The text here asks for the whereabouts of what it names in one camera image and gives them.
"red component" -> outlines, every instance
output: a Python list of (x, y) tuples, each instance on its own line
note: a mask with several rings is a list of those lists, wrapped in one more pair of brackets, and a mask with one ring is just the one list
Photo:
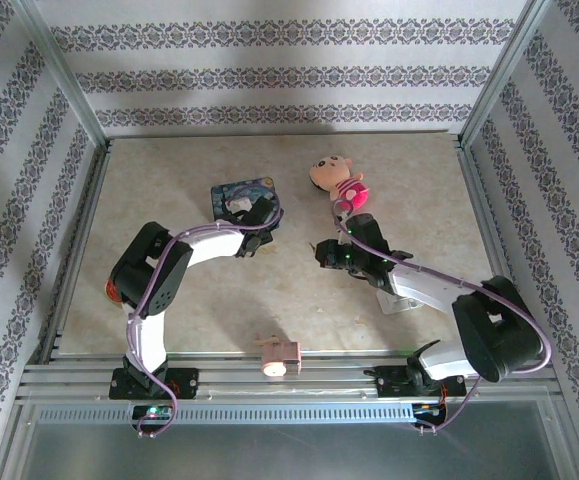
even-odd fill
[(167, 383), (167, 386), (173, 390), (173, 393), (176, 394), (176, 397), (178, 397), (180, 395), (180, 387), (178, 386), (178, 384), (176, 382), (174, 382), (173, 380), (171, 380), (170, 382)]
[(105, 285), (105, 293), (109, 300), (114, 303), (121, 303), (122, 299), (120, 295), (118, 295), (118, 291), (116, 290), (116, 286), (111, 282), (111, 280), (107, 279), (107, 284)]

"patterned wallpaper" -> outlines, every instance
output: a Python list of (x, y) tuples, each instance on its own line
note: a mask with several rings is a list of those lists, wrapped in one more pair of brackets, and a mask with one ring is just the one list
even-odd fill
[(92, 155), (38, 49), (0, 0), (0, 440), (22, 367), (55, 308)]
[(552, 5), (472, 153), (579, 434), (579, 1)]
[(525, 2), (104, 3), (37, 4), (113, 137), (457, 133)]

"pink plush toy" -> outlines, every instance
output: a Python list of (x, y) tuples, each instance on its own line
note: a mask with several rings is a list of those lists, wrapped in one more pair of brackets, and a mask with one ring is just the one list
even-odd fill
[(331, 201), (345, 198), (351, 202), (354, 210), (357, 210), (367, 201), (369, 189), (360, 183), (362, 173), (351, 176), (349, 167), (352, 163), (350, 158), (336, 155), (325, 157), (313, 164), (309, 176), (316, 187), (329, 192)]

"stuffed toy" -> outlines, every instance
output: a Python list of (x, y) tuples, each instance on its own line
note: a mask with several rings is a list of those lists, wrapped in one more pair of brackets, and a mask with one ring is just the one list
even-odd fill
[[(349, 168), (352, 163), (350, 158), (336, 155), (325, 157), (313, 164), (309, 176), (316, 187), (329, 192), (332, 202), (344, 198), (351, 202), (354, 210), (357, 210), (367, 201), (369, 189), (360, 183), (362, 173), (351, 175)], [(343, 205), (342, 208), (349, 210), (348, 205)]]

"floral wallpaper border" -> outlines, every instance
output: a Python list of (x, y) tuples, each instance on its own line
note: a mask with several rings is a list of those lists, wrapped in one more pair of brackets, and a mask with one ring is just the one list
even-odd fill
[[(573, 385), (576, 393), (576, 403), (579, 408), (579, 341), (573, 333), (569, 313), (562, 306), (559, 288), (546, 260), (544, 247), (539, 240), (529, 208), (523, 200), (518, 181), (491, 117), (487, 119), (482, 127), (481, 138), (487, 147), (489, 159), (493, 162), (509, 214), (515, 225), (518, 238), (522, 242), (525, 260), (530, 265), (532, 278), (543, 305), (544, 314), (551, 327), (555, 347), (564, 363), (567, 378)], [(486, 184), (480, 171), (479, 174), (483, 188), (486, 190)]]
[(314, 19), (55, 26), (64, 53), (96, 50), (283, 45), (493, 44), (513, 19)]
[(464, 121), (471, 105), (269, 105), (97, 110), (103, 127)]
[(560, 236), (564, 253), (571, 259), (571, 267), (579, 283), (579, 218), (514, 82), (509, 81), (505, 85), (500, 100), (522, 144), (536, 184)]
[(11, 317), (6, 323), (7, 330), (0, 345), (0, 414), (2, 403), (5, 402), (7, 391), (11, 387), (13, 367), (18, 361), (19, 349), (26, 335), (29, 316), (35, 308), (48, 260), (55, 250), (55, 242), (64, 212), (88, 145), (89, 138), (85, 129), (79, 125), (69, 146), (69, 153), (64, 160), (51, 202), (45, 212), (42, 228), (38, 233), (27, 270), (22, 276), (23, 283), (15, 300), (15, 308), (11, 311)]
[(0, 156), (38, 83), (45, 61), (33, 43), (25, 49), (0, 97)]
[(542, 34), (538, 33), (532, 38), (524, 57), (540, 82), (579, 161), (579, 99), (573, 85)]
[(317, 87), (481, 87), (489, 67), (205, 68), (77, 73), (85, 93)]
[(29, 147), (22, 170), (14, 184), (0, 220), (0, 279), (9, 264), (10, 254), (27, 218), (42, 172), (53, 148), (62, 122), (69, 111), (69, 103), (60, 89), (53, 94), (34, 142)]

